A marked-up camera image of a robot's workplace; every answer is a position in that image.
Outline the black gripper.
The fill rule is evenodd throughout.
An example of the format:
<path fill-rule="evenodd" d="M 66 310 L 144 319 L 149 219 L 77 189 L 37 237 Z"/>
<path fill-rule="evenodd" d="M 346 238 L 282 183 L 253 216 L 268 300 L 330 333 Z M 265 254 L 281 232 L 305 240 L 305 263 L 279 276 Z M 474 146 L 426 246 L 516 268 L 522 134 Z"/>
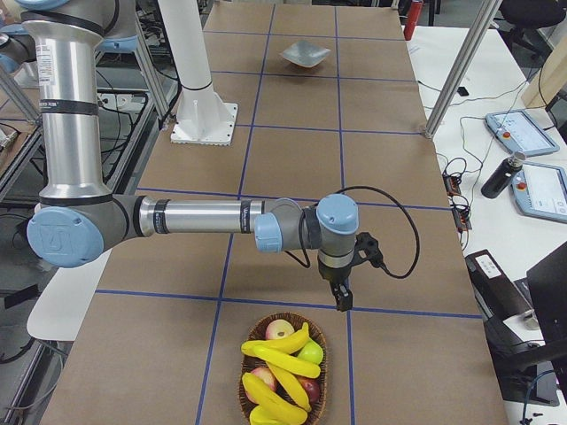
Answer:
<path fill-rule="evenodd" d="M 350 267 L 330 267 L 319 260 L 318 270 L 321 277 L 327 281 L 332 288 L 337 310 L 351 310 L 353 308 L 353 293 L 345 287 L 346 281 L 350 275 Z"/>

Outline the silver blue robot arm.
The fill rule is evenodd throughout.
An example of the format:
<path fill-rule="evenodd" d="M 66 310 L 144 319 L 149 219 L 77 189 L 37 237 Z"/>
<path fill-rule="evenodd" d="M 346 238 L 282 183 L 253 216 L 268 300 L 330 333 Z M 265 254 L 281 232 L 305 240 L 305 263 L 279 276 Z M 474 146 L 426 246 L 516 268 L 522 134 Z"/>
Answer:
<path fill-rule="evenodd" d="M 21 19 L 35 42 L 48 182 L 27 224 L 33 251 L 57 267 L 80 267 L 135 237 L 171 233 L 253 234 L 264 252 L 315 249 L 318 267 L 347 311 L 357 204 L 340 194 L 303 208 L 274 201 L 174 201 L 116 195 L 104 183 L 95 52 L 104 42 L 133 50 L 131 1 L 25 1 Z"/>

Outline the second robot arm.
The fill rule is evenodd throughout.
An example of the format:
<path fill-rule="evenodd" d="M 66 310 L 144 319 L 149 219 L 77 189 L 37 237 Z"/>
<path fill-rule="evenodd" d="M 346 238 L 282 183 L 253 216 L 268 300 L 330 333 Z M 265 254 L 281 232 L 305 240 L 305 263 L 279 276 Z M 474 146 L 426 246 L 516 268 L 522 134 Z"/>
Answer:
<path fill-rule="evenodd" d="M 1 27 L 1 67 L 14 73 L 24 63 L 36 61 L 35 41 L 22 24 Z"/>

